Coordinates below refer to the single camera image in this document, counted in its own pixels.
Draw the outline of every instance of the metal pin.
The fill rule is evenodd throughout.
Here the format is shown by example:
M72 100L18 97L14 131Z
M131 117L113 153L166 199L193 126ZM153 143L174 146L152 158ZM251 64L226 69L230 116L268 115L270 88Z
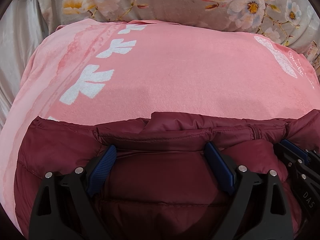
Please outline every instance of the metal pin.
M45 177L48 179L48 178L51 178L52 177L52 172L47 172L46 174L45 174Z
M82 172L83 172L83 168L82 167L78 167L78 168L75 169L75 173L76 174L80 174Z
M277 176L277 172L275 170L271 170L271 171L269 171L269 173L273 177Z
M238 170L241 171L241 172L246 172L248 169L247 169L246 166L240 165L240 166L238 167Z

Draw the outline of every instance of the jacket zipper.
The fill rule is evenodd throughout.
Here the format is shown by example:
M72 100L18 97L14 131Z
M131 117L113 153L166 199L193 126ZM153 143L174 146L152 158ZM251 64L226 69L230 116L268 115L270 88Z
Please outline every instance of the jacket zipper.
M260 133L259 133L259 128L256 126L252 126L252 131L253 131L253 139L258 140L260 139Z

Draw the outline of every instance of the white satin fabric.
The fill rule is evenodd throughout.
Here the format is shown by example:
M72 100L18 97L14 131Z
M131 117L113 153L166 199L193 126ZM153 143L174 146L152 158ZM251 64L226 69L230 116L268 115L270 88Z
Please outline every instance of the white satin fabric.
M0 20L0 132L29 58L42 42L37 0L12 0Z

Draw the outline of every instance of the maroon puffer jacket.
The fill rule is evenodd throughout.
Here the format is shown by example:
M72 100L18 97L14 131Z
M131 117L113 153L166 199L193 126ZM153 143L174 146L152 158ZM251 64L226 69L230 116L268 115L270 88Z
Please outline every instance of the maroon puffer jacket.
M229 203L204 161L204 145L213 141L238 165L259 173L277 171L297 232L301 209L290 191L286 167L273 152L273 144L284 138L303 149L319 150L319 111L298 120L268 121L153 113L151 119L96 126L37 117L18 156L18 222L28 236L33 202L46 172L70 173L114 144L117 160L93 201L116 239L205 239Z

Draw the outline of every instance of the zipper teeth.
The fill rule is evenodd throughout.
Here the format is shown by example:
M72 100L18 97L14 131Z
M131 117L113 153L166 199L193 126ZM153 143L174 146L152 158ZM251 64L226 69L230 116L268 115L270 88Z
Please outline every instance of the zipper teeth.
M256 126L253 126L254 140L260 139L259 129Z

